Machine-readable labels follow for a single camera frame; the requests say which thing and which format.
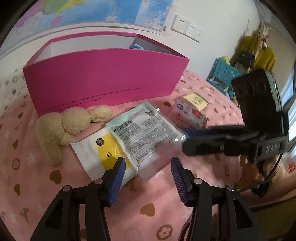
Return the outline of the pink right sleeve forearm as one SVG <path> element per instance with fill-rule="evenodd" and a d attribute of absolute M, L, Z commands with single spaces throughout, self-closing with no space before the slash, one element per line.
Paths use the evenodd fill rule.
<path fill-rule="evenodd" d="M 260 207 L 295 197 L 295 174 L 287 173 L 280 161 L 280 155 L 263 162 L 263 171 L 271 171 L 271 177 L 266 182 L 267 187 L 259 190 L 264 181 L 249 189 L 239 191 L 250 207 Z"/>

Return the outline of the right hand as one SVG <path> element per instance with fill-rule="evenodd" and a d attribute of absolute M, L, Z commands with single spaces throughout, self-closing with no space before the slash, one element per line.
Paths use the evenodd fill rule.
<path fill-rule="evenodd" d="M 241 175 L 236 184 L 238 191 L 249 189 L 262 182 L 265 177 L 259 172 L 257 166 L 248 161 L 247 156 L 240 156 Z"/>

